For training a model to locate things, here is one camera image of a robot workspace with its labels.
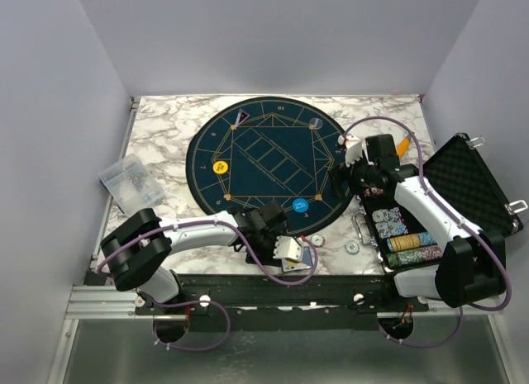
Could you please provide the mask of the grey 1 poker chip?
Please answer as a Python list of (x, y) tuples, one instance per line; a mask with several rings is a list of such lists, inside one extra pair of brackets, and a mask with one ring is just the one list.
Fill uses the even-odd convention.
[(311, 242), (317, 247), (321, 248), (325, 244), (325, 238), (322, 235), (314, 234), (311, 237)]

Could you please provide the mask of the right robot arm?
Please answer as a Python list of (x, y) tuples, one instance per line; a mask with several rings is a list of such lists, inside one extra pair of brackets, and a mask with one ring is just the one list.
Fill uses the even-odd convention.
[(361, 140), (341, 135), (338, 148), (345, 162), (330, 170), (332, 192), (343, 198), (343, 185), (354, 193), (369, 187), (383, 190), (407, 210), (441, 250), (436, 266), (408, 269), (381, 289), (382, 305), (399, 311), (410, 297), (443, 301), (451, 307), (480, 308), (480, 301), (502, 295), (503, 309), (512, 298), (505, 268), (505, 240), (485, 231), (458, 212), (424, 176), (421, 164), (401, 164), (391, 135)]

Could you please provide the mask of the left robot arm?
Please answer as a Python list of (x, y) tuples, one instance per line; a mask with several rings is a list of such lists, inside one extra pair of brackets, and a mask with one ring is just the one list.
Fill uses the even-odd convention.
[(166, 314), (183, 304), (177, 275), (162, 267), (171, 254), (208, 246), (246, 249), (246, 261), (270, 265), (277, 238), (287, 233), (288, 217), (272, 201), (258, 208), (232, 207), (213, 215), (162, 219), (145, 208), (127, 219), (100, 244), (115, 288), (136, 289), (154, 299)]

